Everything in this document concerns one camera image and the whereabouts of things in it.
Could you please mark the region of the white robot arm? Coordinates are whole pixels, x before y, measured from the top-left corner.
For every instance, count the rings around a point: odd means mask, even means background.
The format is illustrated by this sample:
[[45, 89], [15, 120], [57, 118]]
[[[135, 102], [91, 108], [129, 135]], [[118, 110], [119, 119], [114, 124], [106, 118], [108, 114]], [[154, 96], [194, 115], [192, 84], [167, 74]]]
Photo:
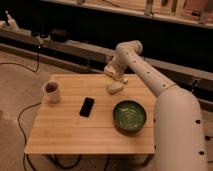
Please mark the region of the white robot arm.
[[156, 97], [154, 107], [154, 166], [156, 171], [208, 171], [201, 107], [188, 90], [144, 61], [138, 40], [119, 43], [104, 68], [114, 80], [125, 82], [129, 67]]

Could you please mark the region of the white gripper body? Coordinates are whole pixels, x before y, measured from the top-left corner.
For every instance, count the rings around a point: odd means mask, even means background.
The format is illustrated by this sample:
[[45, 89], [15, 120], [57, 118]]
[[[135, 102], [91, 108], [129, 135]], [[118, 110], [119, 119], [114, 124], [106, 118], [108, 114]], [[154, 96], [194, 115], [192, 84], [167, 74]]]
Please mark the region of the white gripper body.
[[127, 65], [118, 56], [114, 56], [104, 67], [104, 73], [116, 81], [123, 81], [126, 68]]

